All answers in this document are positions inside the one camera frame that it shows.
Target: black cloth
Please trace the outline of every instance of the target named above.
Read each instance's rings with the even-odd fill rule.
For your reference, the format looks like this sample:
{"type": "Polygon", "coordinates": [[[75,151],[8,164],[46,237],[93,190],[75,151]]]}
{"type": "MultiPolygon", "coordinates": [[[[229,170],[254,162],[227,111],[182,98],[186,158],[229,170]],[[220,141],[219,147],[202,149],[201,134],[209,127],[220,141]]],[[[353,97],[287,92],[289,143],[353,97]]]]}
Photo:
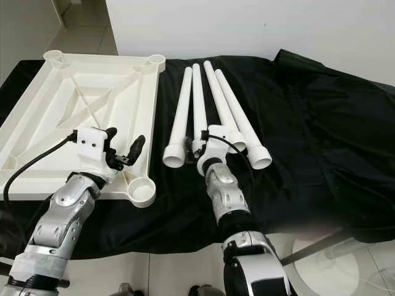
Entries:
{"type": "MultiPolygon", "coordinates": [[[[268,168],[254,171],[256,194],[247,201],[261,231],[329,222],[363,242],[395,238],[393,87],[287,51],[280,51],[273,62],[240,56],[208,59],[224,72],[273,157],[268,168]]],[[[160,74],[149,173],[156,183],[156,201],[139,209],[127,201],[98,200],[73,258],[192,252],[218,242],[211,202],[196,165],[171,169],[162,163],[184,69],[205,60],[167,60],[160,74]]],[[[0,89],[2,118],[41,64],[21,61],[11,73],[0,89]]],[[[208,124],[219,124],[203,69],[202,82],[208,124]]],[[[187,133],[193,137],[192,100],[189,122],[187,133]]],[[[251,180],[245,164],[237,155],[227,159],[248,196],[251,180]]],[[[12,203],[24,223],[38,204],[12,203]]],[[[12,257],[12,248],[4,255],[12,257]]]]}

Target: floor tile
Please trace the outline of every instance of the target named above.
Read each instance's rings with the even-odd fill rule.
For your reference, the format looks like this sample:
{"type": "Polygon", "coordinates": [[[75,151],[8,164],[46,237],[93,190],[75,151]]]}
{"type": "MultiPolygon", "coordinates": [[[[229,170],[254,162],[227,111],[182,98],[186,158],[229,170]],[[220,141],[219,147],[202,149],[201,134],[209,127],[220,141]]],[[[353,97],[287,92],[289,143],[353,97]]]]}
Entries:
{"type": "Polygon", "coordinates": [[[111,26],[106,28],[106,32],[104,33],[103,39],[101,41],[98,54],[107,54],[110,56],[118,55],[111,26]]]}
{"type": "Polygon", "coordinates": [[[62,15],[71,5],[70,0],[55,0],[57,11],[62,15]]]}
{"type": "MultiPolygon", "coordinates": [[[[292,234],[269,234],[268,238],[272,242],[280,258],[289,255],[291,252],[297,251],[301,247],[300,244],[300,246],[293,247],[292,234]]],[[[336,291],[337,295],[349,295],[349,293],[347,294],[347,291],[352,291],[355,289],[355,287],[357,287],[357,290],[353,296],[395,295],[389,294],[389,292],[386,291],[386,289],[394,289],[392,284],[395,286],[395,264],[393,263],[393,256],[391,257],[389,254],[391,251],[393,254],[395,245],[385,243],[384,245],[378,245],[369,248],[375,251],[372,253],[375,255],[375,259],[377,258],[378,264],[380,265],[379,268],[377,268],[373,256],[369,252],[369,249],[367,247],[363,247],[353,253],[357,260],[357,269],[356,266],[352,267],[352,265],[350,265],[350,262],[347,261],[347,258],[339,257],[336,261],[334,261],[336,263],[335,267],[337,267],[339,274],[334,274],[331,270],[333,267],[324,264],[326,262],[324,260],[325,257],[323,257],[324,252],[319,252],[297,261],[296,266],[298,269],[295,269],[294,265],[288,265],[286,266],[285,270],[296,291],[299,293],[299,295],[303,296],[314,295],[311,293],[311,290],[306,288],[306,283],[300,278],[300,273],[306,274],[307,271],[310,272],[310,276],[308,278],[314,278],[314,283],[312,286],[315,286],[315,288],[318,288],[318,290],[320,290],[319,287],[321,286],[325,287],[325,289],[322,290],[328,290],[328,281],[330,280],[337,282],[337,288],[335,287],[335,289],[338,289],[336,291]],[[387,268],[387,278],[383,276],[383,273],[380,274],[379,272],[379,269],[382,269],[383,267],[387,268]]]]}
{"type": "Polygon", "coordinates": [[[395,240],[375,244],[369,251],[387,287],[395,291],[395,240]]]}
{"type": "Polygon", "coordinates": [[[111,295],[121,282],[129,282],[135,290],[148,292],[148,253],[125,253],[92,260],[72,260],[65,278],[70,287],[59,288],[61,296],[111,295]]]}
{"type": "Polygon", "coordinates": [[[109,24],[109,20],[105,0],[84,0],[82,4],[72,4],[63,14],[63,21],[67,28],[105,27],[109,24]]]}
{"type": "Polygon", "coordinates": [[[67,28],[58,33],[48,47],[73,54],[97,54],[105,27],[67,28]]]}
{"type": "Polygon", "coordinates": [[[151,254],[149,296],[186,296],[193,285],[223,287],[223,253],[212,244],[194,253],[151,254]]]}

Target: silver robot arm segment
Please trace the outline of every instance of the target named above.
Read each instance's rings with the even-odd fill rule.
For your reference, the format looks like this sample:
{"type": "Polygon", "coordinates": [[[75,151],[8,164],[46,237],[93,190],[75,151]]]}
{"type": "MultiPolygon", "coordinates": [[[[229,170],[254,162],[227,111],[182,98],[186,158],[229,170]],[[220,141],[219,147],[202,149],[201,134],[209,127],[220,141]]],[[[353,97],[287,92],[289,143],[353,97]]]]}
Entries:
{"type": "MultiPolygon", "coordinates": [[[[223,126],[209,126],[208,133],[228,137],[223,126]]],[[[238,181],[226,165],[227,148],[224,142],[208,138],[197,162],[223,240],[227,296],[291,295],[284,268],[269,241],[257,230],[238,181]]]]}
{"type": "Polygon", "coordinates": [[[145,138],[140,136],[126,156],[116,155],[110,141],[116,128],[77,131],[81,172],[72,173],[51,197],[23,253],[16,256],[8,283],[0,296],[56,296],[82,226],[94,210],[100,190],[111,183],[124,165],[136,162],[145,138]]]}

